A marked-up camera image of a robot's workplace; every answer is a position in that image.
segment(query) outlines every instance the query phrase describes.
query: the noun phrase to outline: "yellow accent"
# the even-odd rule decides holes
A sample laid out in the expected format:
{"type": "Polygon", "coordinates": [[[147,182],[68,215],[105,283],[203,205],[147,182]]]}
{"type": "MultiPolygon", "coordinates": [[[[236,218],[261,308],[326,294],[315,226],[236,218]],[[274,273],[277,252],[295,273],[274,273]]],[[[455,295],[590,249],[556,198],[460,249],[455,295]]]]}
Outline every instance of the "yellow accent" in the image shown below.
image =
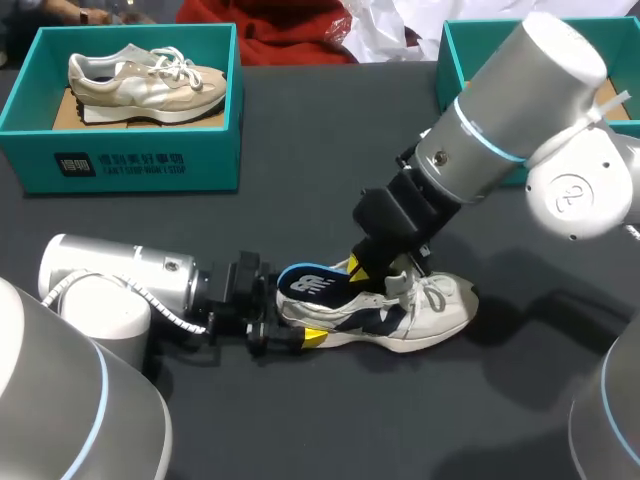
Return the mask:
{"type": "MultiPolygon", "coordinates": [[[[349,265],[347,266],[347,273],[351,275],[353,271],[358,268],[358,259],[352,253],[349,256],[349,265]]],[[[362,268],[359,268],[354,275],[349,279],[350,282],[359,282],[360,280],[369,280],[369,275],[362,268]]]]}
{"type": "Polygon", "coordinates": [[[369,280],[369,275],[367,275],[367,272],[362,270],[362,268],[349,279],[350,282],[359,282],[360,280],[369,280]]]}
{"type": "Polygon", "coordinates": [[[353,272],[357,266],[358,266],[358,259],[352,253],[351,255],[349,255],[349,265],[347,266],[347,273],[350,274],[351,272],[353,272]]]}
{"type": "Polygon", "coordinates": [[[313,328],[304,329],[304,342],[302,348],[316,348],[327,339],[329,332],[324,330],[314,330],[313,328]]]}

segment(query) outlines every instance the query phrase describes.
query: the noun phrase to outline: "red cloth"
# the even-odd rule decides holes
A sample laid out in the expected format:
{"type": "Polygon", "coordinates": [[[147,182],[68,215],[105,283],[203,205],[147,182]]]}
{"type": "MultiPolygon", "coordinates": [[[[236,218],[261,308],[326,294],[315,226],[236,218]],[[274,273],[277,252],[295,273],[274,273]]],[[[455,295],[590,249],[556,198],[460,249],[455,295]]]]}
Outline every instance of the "red cloth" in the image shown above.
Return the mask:
{"type": "Polygon", "coordinates": [[[178,23],[235,23],[244,65],[350,63],[325,40],[339,0],[185,0],[178,23]]]}

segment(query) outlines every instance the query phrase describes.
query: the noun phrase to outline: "white plastic bag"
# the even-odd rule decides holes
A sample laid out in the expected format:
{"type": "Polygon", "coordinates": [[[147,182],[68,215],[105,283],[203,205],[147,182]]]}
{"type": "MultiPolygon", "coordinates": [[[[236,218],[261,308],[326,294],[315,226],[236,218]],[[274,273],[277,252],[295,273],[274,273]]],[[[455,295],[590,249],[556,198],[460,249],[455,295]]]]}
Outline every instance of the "white plastic bag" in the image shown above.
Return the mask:
{"type": "Polygon", "coordinates": [[[558,17],[626,15],[636,0],[341,0],[351,14],[342,40],[360,63],[436,60],[445,20],[524,18],[531,11],[558,17]],[[408,47],[405,27],[421,38],[408,47]]]}

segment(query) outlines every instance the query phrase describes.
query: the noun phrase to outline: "robotic arm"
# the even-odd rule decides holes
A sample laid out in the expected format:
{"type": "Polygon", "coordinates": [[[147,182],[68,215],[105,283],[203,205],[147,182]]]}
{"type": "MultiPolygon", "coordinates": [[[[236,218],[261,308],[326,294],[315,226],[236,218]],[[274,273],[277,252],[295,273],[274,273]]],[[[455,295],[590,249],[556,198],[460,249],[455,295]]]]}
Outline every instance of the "robotic arm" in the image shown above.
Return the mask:
{"type": "Polygon", "coordinates": [[[637,221],[640,141],[603,120],[629,98],[624,92],[598,106],[606,78],[604,61],[578,32],[550,14],[530,14],[398,158],[389,185],[364,192],[354,218],[366,238],[353,249],[352,278],[382,276],[402,253],[428,274],[429,240],[517,168],[530,169],[526,195],[536,220],[568,240],[637,221]]]}

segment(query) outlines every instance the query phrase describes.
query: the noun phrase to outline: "shoe sole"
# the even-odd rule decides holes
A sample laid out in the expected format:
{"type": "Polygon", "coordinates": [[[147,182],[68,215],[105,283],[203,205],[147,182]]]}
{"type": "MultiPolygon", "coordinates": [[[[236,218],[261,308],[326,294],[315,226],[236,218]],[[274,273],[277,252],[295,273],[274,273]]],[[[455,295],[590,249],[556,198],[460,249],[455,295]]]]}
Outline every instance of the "shoe sole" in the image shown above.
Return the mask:
{"type": "MultiPolygon", "coordinates": [[[[314,328],[313,325],[307,325],[303,322],[299,322],[297,320],[290,320],[287,318],[283,318],[289,325],[305,327],[305,328],[314,328]]],[[[355,333],[343,333],[343,332],[330,332],[326,339],[315,348],[335,348],[341,347],[342,345],[346,345],[347,343],[352,342],[368,342],[375,343],[376,345],[380,345],[387,350],[391,350],[394,353],[409,353],[415,352],[417,350],[422,350],[425,348],[433,347],[440,342],[444,342],[448,338],[454,336],[456,333],[463,330],[468,324],[470,320],[457,325],[455,328],[451,330],[441,333],[439,335],[434,335],[432,337],[425,338],[417,338],[413,340],[402,340],[400,338],[389,338],[389,337],[376,337],[373,335],[363,335],[363,334],[355,334],[355,333]]]]}
{"type": "Polygon", "coordinates": [[[221,97],[207,105],[183,112],[164,112],[153,108],[136,106],[98,107],[84,105],[80,101],[78,101],[78,104],[80,117],[87,125],[123,122],[125,120],[150,120],[162,125],[177,125],[213,115],[221,110],[221,106],[224,105],[224,99],[225,97],[221,97]]]}
{"type": "MultiPolygon", "coordinates": [[[[474,302],[471,302],[470,300],[464,301],[465,305],[475,304],[473,313],[469,315],[469,320],[459,325],[456,325],[451,330],[440,333],[438,335],[433,335],[425,338],[416,338],[411,340],[403,340],[401,338],[390,338],[390,337],[383,337],[383,336],[376,336],[376,335],[367,335],[363,333],[328,332],[325,340],[315,348],[334,348],[334,347],[340,347],[342,345],[346,345],[347,343],[352,343],[352,342],[368,342],[368,343],[375,343],[376,345],[380,345],[386,348],[387,350],[391,350],[392,352],[395,352],[395,353],[409,353],[409,352],[415,352],[417,350],[422,350],[424,348],[429,348],[434,345],[437,345],[438,343],[444,342],[448,338],[454,336],[456,333],[463,330],[467,325],[469,325],[471,320],[473,320],[473,318],[478,312],[478,303],[479,303],[477,289],[475,285],[473,285],[468,280],[465,280],[458,276],[451,275],[451,277],[454,277],[458,282],[458,284],[460,285],[463,297],[468,299],[468,295],[473,295],[475,299],[474,302]]],[[[280,302],[278,302],[279,312],[281,312],[282,310],[280,307],[281,307],[280,302]]],[[[304,327],[304,328],[310,328],[313,330],[326,331],[326,328],[322,328],[317,325],[313,325],[311,323],[306,323],[297,318],[287,317],[282,313],[280,313],[280,318],[287,325],[290,325],[293,327],[304,327]]]]}

